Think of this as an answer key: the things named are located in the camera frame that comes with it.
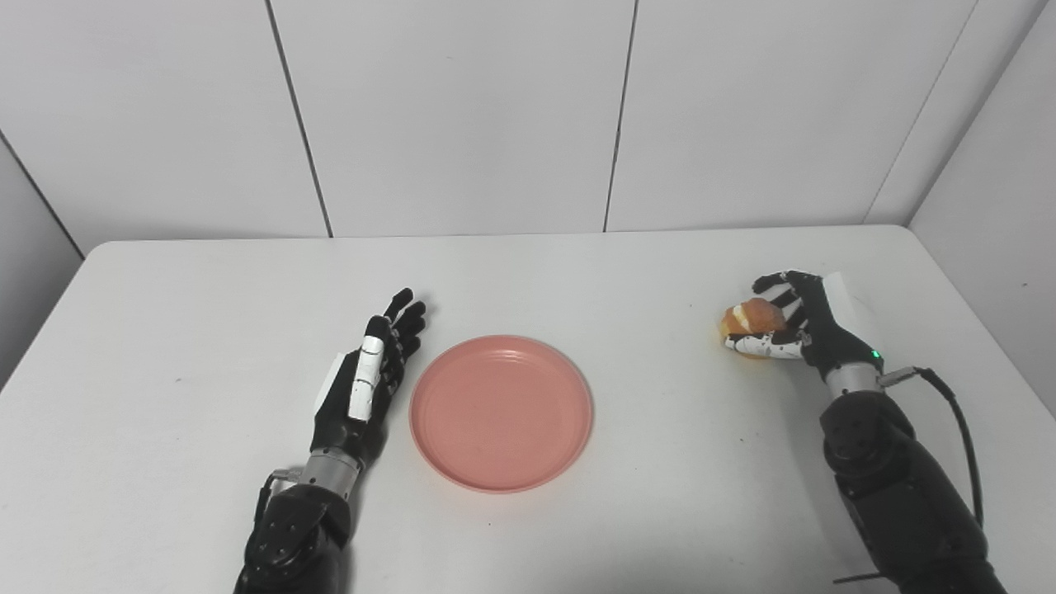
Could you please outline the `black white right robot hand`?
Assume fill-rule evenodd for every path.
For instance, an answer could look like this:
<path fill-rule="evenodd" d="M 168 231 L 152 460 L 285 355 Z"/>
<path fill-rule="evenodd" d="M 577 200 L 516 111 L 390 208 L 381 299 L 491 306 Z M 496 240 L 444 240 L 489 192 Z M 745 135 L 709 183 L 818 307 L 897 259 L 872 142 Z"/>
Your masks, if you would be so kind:
<path fill-rule="evenodd" d="M 885 361 L 871 312 L 847 276 L 787 270 L 757 278 L 751 299 L 725 309 L 719 323 L 729 350 L 750 358 L 802 360 L 837 392 L 878 387 Z"/>

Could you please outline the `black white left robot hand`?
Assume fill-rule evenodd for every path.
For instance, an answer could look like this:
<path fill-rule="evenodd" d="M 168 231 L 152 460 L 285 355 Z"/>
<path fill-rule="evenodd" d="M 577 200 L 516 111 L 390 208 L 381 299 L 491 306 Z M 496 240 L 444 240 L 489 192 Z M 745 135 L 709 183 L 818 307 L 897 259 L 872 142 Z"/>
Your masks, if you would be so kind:
<path fill-rule="evenodd" d="M 314 414 L 310 451 L 347 456 L 367 469 L 384 450 L 386 416 L 420 347 L 427 307 L 413 290 L 393 296 L 384 314 L 370 317 L 357 350 L 342 355 Z"/>

